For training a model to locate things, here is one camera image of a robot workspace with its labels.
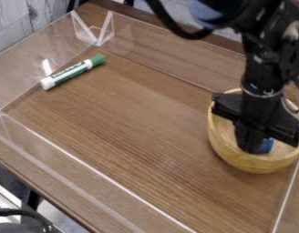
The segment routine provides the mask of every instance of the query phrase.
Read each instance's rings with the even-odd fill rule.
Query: wood grain surface
[[[99,7],[91,3],[79,9],[87,22],[96,20],[92,8]],[[269,232],[291,170],[256,176],[231,168],[207,139],[211,92],[97,48],[72,63],[100,52],[107,56],[104,66],[48,92],[34,88],[6,113],[196,232]],[[224,63],[211,54],[207,58],[226,73]],[[91,231],[101,230],[103,222],[93,220],[100,215],[85,199],[65,187],[57,190],[60,182],[33,165],[12,163],[12,156],[4,161],[1,152],[0,162],[40,194]],[[71,172],[71,167],[61,161],[61,172]],[[93,178],[73,172],[79,176],[71,182],[91,186],[93,196]],[[104,231],[120,232],[116,226]]]

